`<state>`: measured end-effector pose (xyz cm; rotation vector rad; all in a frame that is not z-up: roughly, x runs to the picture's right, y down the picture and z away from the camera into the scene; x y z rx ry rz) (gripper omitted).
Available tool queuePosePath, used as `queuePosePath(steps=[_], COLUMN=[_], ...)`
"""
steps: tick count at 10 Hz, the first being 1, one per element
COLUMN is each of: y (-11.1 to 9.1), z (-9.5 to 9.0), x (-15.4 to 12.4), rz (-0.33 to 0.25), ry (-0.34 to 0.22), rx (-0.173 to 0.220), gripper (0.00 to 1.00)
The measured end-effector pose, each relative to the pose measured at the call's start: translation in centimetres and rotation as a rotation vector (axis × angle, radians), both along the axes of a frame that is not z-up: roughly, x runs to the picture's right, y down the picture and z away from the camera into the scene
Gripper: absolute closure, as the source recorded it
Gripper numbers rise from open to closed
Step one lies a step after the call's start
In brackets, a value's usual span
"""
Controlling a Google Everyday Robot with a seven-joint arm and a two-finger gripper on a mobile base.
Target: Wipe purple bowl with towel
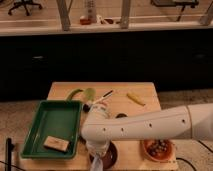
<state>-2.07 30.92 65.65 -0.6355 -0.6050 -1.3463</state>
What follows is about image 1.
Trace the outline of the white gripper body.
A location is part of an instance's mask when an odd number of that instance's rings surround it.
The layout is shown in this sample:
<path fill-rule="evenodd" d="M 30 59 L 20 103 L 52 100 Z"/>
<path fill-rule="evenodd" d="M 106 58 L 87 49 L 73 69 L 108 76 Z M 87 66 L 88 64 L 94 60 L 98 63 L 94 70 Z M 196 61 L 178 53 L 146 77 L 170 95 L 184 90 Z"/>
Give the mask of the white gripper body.
<path fill-rule="evenodd" d="M 90 155 L 103 157 L 109 148 L 109 141 L 86 141 L 86 148 Z"/>

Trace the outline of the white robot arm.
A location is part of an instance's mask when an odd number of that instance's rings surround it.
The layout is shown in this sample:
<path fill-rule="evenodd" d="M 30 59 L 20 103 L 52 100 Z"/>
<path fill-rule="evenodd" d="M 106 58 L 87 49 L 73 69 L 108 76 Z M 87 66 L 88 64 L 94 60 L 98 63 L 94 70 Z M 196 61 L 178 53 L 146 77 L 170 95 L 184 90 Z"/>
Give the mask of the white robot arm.
<path fill-rule="evenodd" d="M 81 136 L 92 156 L 105 155 L 110 141 L 213 141 L 213 103 L 173 107 L 123 118 L 110 118 L 107 106 L 98 103 L 90 108 Z"/>

